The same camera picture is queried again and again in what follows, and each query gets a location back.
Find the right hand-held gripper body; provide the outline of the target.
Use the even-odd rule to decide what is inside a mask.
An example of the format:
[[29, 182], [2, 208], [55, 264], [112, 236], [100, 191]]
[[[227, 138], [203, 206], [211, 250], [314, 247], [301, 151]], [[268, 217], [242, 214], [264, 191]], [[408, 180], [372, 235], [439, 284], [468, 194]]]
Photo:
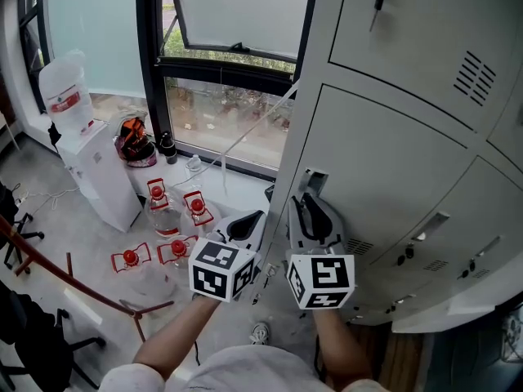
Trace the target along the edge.
[[345, 305], [355, 290], [355, 258], [342, 243], [286, 251], [286, 279], [301, 310]]

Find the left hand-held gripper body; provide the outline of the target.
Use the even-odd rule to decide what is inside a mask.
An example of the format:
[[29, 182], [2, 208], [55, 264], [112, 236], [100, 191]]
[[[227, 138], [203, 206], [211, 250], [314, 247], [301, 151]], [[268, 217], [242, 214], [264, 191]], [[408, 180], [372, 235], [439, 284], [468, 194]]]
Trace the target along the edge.
[[261, 272], [261, 241], [235, 241], [217, 231], [199, 238], [188, 259], [190, 290], [219, 301], [235, 299]]

